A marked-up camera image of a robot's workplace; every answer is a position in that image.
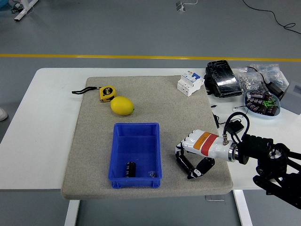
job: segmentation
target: shoe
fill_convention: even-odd
[[[0,121],[5,120],[7,117],[8,114],[2,108],[0,108]]]

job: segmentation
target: black case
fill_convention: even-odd
[[[226,60],[213,61],[206,67],[205,86],[216,97],[242,95],[241,88]]]

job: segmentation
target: black cable on floor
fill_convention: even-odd
[[[253,7],[249,6],[248,4],[246,4],[245,0],[242,0],[242,1],[244,2],[244,4],[245,4],[246,6],[248,6],[248,7],[251,8],[251,9],[254,9],[254,10],[257,10],[257,11],[264,11],[264,12],[270,12],[270,13],[272,13],[272,14],[274,15],[274,18],[275,18],[277,24],[279,24],[280,26],[282,26],[282,27],[283,27],[284,29],[286,29],[286,30],[295,32],[295,33],[297,33],[297,34],[301,34],[300,32],[297,32],[297,31],[294,31],[294,30],[292,30],[292,29],[289,29],[289,28],[294,27],[294,26],[296,25],[296,23],[290,23],[290,24],[287,24],[287,25],[282,25],[282,24],[279,23],[278,20],[276,19],[275,13],[274,13],[273,11],[253,8]]]

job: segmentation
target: gray felt mat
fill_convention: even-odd
[[[175,146],[194,129],[217,134],[205,87],[190,97],[177,90],[180,76],[95,77],[87,86],[112,85],[135,106],[131,115],[112,112],[99,91],[84,94],[69,153],[62,195],[66,199],[130,199],[226,194],[233,186],[228,165],[216,159],[204,176],[188,180],[177,165]],[[116,122],[158,122],[163,178],[160,188],[113,189],[108,180],[113,126]],[[196,166],[202,159],[187,153]]]

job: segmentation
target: lemon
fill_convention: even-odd
[[[118,96],[111,100],[111,109],[119,115],[131,114],[134,110],[134,105],[126,97]]]

